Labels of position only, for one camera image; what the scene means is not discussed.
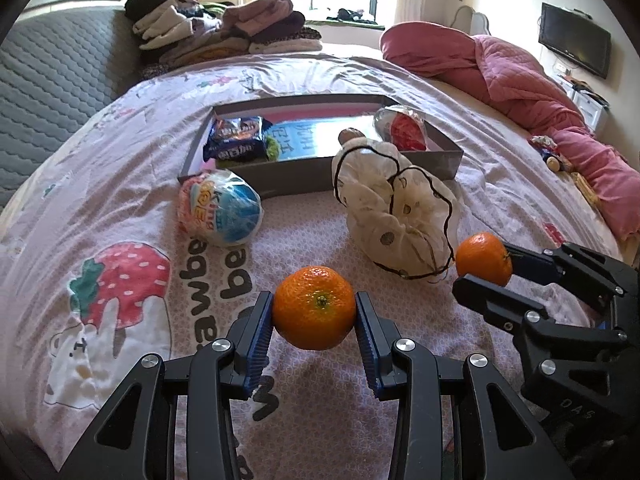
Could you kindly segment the dark items on windowsill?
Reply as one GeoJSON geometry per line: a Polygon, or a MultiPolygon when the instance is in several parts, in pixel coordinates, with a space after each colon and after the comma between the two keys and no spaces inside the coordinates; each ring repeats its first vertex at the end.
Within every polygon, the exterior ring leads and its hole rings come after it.
{"type": "Polygon", "coordinates": [[[333,16],[328,16],[328,20],[378,26],[378,23],[375,20],[369,20],[364,15],[363,10],[348,10],[345,8],[339,8],[333,16]]]}

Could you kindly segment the white tv cabinet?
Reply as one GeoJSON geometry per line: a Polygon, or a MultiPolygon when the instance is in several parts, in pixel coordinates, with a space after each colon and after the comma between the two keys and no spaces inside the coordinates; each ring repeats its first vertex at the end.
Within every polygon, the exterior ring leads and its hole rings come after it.
{"type": "Polygon", "coordinates": [[[582,113],[587,127],[595,136],[600,136],[608,122],[608,112],[610,111],[608,101],[583,81],[569,76],[559,76],[556,81],[582,113]]]}

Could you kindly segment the brown walnut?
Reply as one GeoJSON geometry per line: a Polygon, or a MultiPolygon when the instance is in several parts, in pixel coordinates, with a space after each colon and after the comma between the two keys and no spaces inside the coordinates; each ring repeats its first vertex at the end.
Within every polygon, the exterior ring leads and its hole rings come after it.
{"type": "Polygon", "coordinates": [[[351,140],[360,138],[364,138],[364,134],[356,128],[345,128],[338,134],[338,142],[340,142],[341,146],[351,140]]]}

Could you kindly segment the small plush toy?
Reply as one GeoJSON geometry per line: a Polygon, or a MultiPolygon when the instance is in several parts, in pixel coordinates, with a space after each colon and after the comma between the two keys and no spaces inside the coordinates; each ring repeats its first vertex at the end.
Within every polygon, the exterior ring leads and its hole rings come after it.
{"type": "Polygon", "coordinates": [[[539,153],[546,166],[555,174],[558,172],[570,174],[574,171],[573,164],[559,151],[558,144],[550,136],[531,136],[528,143],[539,153]]]}

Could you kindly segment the red snack bag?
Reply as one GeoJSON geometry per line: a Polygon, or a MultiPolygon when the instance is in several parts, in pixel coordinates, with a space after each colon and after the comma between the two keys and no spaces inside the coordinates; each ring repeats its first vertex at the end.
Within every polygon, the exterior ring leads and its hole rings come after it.
{"type": "Polygon", "coordinates": [[[392,105],[380,108],[373,117],[375,131],[385,142],[401,152],[425,152],[427,132],[421,115],[408,106],[392,105]]]}

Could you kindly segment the blue cookie packet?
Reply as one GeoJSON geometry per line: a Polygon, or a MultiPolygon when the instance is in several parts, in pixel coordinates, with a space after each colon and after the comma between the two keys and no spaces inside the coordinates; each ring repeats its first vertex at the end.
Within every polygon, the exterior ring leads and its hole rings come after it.
{"type": "Polygon", "coordinates": [[[202,153],[204,162],[250,162],[267,156],[266,132],[272,122],[262,116],[221,118],[215,116],[202,153]]]}

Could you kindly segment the yellow wooden block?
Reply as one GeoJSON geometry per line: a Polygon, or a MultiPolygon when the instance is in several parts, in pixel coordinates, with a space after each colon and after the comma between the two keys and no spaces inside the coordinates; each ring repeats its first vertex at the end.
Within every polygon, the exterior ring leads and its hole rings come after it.
{"type": "Polygon", "coordinates": [[[599,209],[599,197],[597,196],[596,192],[593,191],[593,188],[588,183],[588,181],[579,172],[572,172],[570,176],[572,177],[576,188],[578,188],[578,191],[582,193],[582,196],[584,196],[584,199],[587,201],[587,203],[592,208],[599,209]]]}

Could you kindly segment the blue white egg toy pack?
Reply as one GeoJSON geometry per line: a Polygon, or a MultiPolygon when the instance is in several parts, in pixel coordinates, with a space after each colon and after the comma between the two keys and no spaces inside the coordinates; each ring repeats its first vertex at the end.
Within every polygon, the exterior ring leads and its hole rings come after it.
{"type": "Polygon", "coordinates": [[[257,233],[263,216],[259,194],[232,171],[202,172],[180,186],[178,225],[202,242],[242,245],[257,233]]]}

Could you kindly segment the shallow brown cardboard box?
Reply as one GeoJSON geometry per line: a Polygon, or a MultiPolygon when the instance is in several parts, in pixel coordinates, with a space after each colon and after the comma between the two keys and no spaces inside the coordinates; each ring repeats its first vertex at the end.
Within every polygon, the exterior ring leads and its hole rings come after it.
{"type": "MultiPolygon", "coordinates": [[[[276,98],[257,99],[216,105],[207,114],[204,124],[195,135],[179,174],[180,182],[196,176],[203,171],[212,171],[216,165],[207,165],[201,161],[198,148],[203,141],[207,126],[216,114],[235,115],[242,113],[262,113],[270,108],[319,107],[347,105],[375,105],[378,108],[392,106],[397,102],[380,94],[311,94],[310,96],[277,96],[276,98]]],[[[231,170],[244,179],[263,198],[282,195],[304,194],[329,191],[332,188],[331,166],[334,157],[302,158],[283,162],[254,162],[237,164],[231,170]]]]}

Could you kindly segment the orange tangerine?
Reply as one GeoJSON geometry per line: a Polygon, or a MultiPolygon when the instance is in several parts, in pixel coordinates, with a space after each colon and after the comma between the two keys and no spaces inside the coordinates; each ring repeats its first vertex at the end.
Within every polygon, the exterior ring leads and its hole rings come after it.
{"type": "Polygon", "coordinates": [[[327,266],[305,266],[287,276],[272,300],[273,326],[294,347],[323,351],[338,346],[355,324],[355,293],[327,266]]]}
{"type": "Polygon", "coordinates": [[[506,246],[489,232],[474,234],[459,244],[456,269],[459,276],[470,274],[499,286],[506,286],[513,273],[506,246]]]}

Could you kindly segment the white chair back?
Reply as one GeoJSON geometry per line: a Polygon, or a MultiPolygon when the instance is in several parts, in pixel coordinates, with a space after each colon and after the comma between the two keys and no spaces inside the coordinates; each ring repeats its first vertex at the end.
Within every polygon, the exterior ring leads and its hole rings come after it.
{"type": "Polygon", "coordinates": [[[472,6],[460,6],[454,14],[450,27],[465,32],[469,36],[491,35],[488,17],[476,12],[472,6]]]}

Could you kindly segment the black wall television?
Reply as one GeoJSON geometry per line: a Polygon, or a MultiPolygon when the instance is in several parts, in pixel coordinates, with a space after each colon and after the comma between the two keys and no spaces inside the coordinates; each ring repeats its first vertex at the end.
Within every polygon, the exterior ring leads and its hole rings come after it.
{"type": "Polygon", "coordinates": [[[589,73],[608,78],[611,34],[585,15],[541,3],[538,42],[589,73]]]}

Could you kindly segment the pile of folded clothes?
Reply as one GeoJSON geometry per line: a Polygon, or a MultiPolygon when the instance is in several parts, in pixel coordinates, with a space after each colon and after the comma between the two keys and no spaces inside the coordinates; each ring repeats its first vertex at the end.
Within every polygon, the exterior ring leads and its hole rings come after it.
{"type": "Polygon", "coordinates": [[[318,52],[321,32],[306,25],[291,0],[239,6],[200,0],[127,0],[145,78],[246,54],[318,52]]]}

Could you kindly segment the beige drawstring pouch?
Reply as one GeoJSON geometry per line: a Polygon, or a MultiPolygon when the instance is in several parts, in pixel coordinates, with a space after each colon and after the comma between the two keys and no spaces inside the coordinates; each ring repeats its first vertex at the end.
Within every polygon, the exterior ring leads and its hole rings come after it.
{"type": "Polygon", "coordinates": [[[454,264],[457,197],[394,144],[365,136],[345,142],[332,159],[332,184],[352,241],[379,268],[434,280],[454,264]]]}

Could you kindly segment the grey quilted headboard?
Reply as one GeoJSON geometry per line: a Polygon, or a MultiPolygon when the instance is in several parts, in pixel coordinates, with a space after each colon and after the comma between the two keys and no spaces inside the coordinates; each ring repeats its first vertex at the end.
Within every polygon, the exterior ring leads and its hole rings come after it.
{"type": "Polygon", "coordinates": [[[1,205],[99,110],[140,80],[122,9],[76,8],[16,22],[1,44],[1,205]]]}

